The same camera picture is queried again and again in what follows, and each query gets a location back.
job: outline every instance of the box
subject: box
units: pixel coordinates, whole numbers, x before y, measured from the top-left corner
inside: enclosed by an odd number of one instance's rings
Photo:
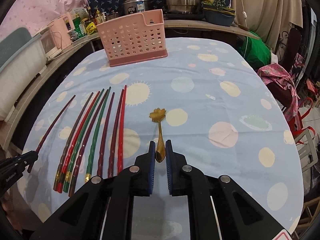
[[[84,7],[79,7],[79,8],[72,9],[70,11],[70,14],[71,14],[71,18],[73,20],[78,18],[78,17],[80,17],[81,20],[83,20],[84,18],[88,17],[88,12],[86,11],[86,9]]]

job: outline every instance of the beige curtain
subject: beige curtain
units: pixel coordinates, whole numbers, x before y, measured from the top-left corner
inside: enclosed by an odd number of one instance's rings
[[[292,24],[302,27],[301,0],[243,0],[243,5],[241,0],[232,0],[232,7],[236,10],[235,21],[245,25],[245,11],[247,26],[273,50],[279,33],[289,31]]]

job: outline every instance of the potted plant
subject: potted plant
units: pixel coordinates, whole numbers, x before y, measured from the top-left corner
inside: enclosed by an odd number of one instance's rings
[[[236,17],[235,10],[226,7],[226,0],[203,0],[202,9],[207,22],[230,27]]]

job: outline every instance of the green chopstick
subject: green chopstick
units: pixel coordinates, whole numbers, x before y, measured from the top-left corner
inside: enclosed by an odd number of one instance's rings
[[[64,184],[63,184],[63,191],[68,193],[68,190],[69,190],[69,186],[70,186],[70,181],[71,181],[71,177],[72,177],[72,171],[73,171],[73,167],[74,167],[74,164],[75,164],[75,160],[76,160],[76,157],[77,157],[77,153],[78,153],[78,150],[79,150],[79,147],[80,147],[80,144],[82,142],[82,139],[83,139],[83,136],[84,136],[84,133],[85,133],[85,130],[87,129],[87,126],[88,126],[88,123],[91,119],[91,116],[100,100],[100,97],[101,95],[103,94],[104,92],[104,89],[102,89],[101,93],[98,95],[98,98],[97,100],[95,101],[92,109],[90,110],[90,113],[87,117],[87,119],[85,120],[85,123],[81,129],[81,132],[80,132],[80,135],[79,135],[79,138],[77,140],[77,143],[76,143],[76,146],[75,148],[73,149],[73,152],[72,152],[72,156],[71,156],[71,159],[70,159],[70,163],[68,165],[68,171],[67,171],[67,175],[66,175],[66,179],[64,181]]]
[[[109,87],[109,89],[107,91],[107,96],[106,96],[106,98],[105,98],[105,100],[103,102],[103,105],[102,105],[102,108],[101,108],[101,111],[100,111],[100,115],[99,115],[98,120],[97,120],[96,129],[94,130],[94,134],[93,134],[93,138],[92,138],[92,144],[91,144],[91,148],[90,148],[90,154],[89,154],[89,158],[88,158],[87,173],[85,175],[85,183],[87,183],[89,181],[89,179],[91,179],[91,176],[92,176],[92,166],[93,166],[94,152],[96,150],[97,139],[98,139],[99,129],[100,129],[100,126],[101,126],[101,120],[102,120],[103,112],[104,112],[104,109],[106,107],[110,91],[111,91],[111,87]]]

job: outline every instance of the dark red chopstick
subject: dark red chopstick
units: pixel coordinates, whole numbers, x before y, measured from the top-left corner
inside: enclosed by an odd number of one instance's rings
[[[75,193],[76,183],[77,183],[77,178],[78,178],[78,173],[79,173],[79,168],[80,168],[80,164],[81,164],[81,161],[82,161],[82,156],[83,156],[85,147],[87,145],[87,142],[88,142],[92,127],[94,125],[94,122],[97,119],[98,113],[99,113],[100,108],[101,108],[101,106],[102,106],[102,104],[104,102],[104,99],[106,98],[107,93],[108,93],[108,89],[104,93],[104,95],[102,97],[102,100],[100,101],[100,103],[98,105],[98,108],[96,109],[96,112],[94,113],[94,115],[93,115],[93,117],[91,119],[91,122],[89,124],[89,127],[87,129],[87,132],[86,132],[86,134],[84,136],[84,140],[82,142],[82,146],[80,148],[79,155],[78,155],[78,158],[76,160],[76,166],[75,166],[75,168],[73,170],[73,173],[72,173],[72,179],[71,179],[70,190],[69,190],[69,197],[71,197]]]
[[[62,115],[62,113],[64,112],[64,110],[70,105],[70,103],[72,102],[72,100],[76,97],[76,95],[74,95],[70,101],[64,106],[64,108],[62,108],[62,110],[60,111],[60,113],[57,115],[56,119],[53,120],[52,124],[49,126],[49,128],[47,129],[47,131],[45,132],[44,136],[42,137],[41,142],[39,143],[36,152],[39,153],[41,150],[42,145],[44,144],[45,139],[48,137],[49,133],[51,132],[53,126],[56,124],[56,122],[58,121],[59,117]],[[31,172],[33,167],[33,163],[31,163],[28,167],[28,173]]]
[[[101,137],[99,160],[98,160],[98,170],[97,170],[97,176],[100,176],[100,177],[102,177],[102,175],[103,175],[104,150],[105,150],[105,147],[106,147],[107,130],[108,130],[108,124],[109,124],[111,108],[112,108],[112,103],[113,103],[113,98],[114,97],[115,97],[115,93],[113,92],[111,100],[110,100],[110,104],[109,104],[106,120],[104,121],[104,127],[103,127],[103,132],[102,132],[102,137]]]
[[[118,110],[117,110],[116,119],[115,119],[115,125],[113,127],[111,147],[110,147],[110,156],[109,156],[108,178],[113,177],[115,151],[116,151],[116,137],[117,137],[117,130],[118,130],[118,123],[119,123],[119,116],[120,116],[120,109],[121,109],[123,93],[124,93],[124,90],[121,91],[121,96],[119,99],[119,105],[118,105]]]
[[[125,108],[125,95],[127,93],[127,85],[124,86],[124,93],[122,98],[120,124],[119,124],[119,140],[118,140],[118,162],[117,162],[117,172],[119,173],[123,170],[123,137],[124,137],[124,108]]]

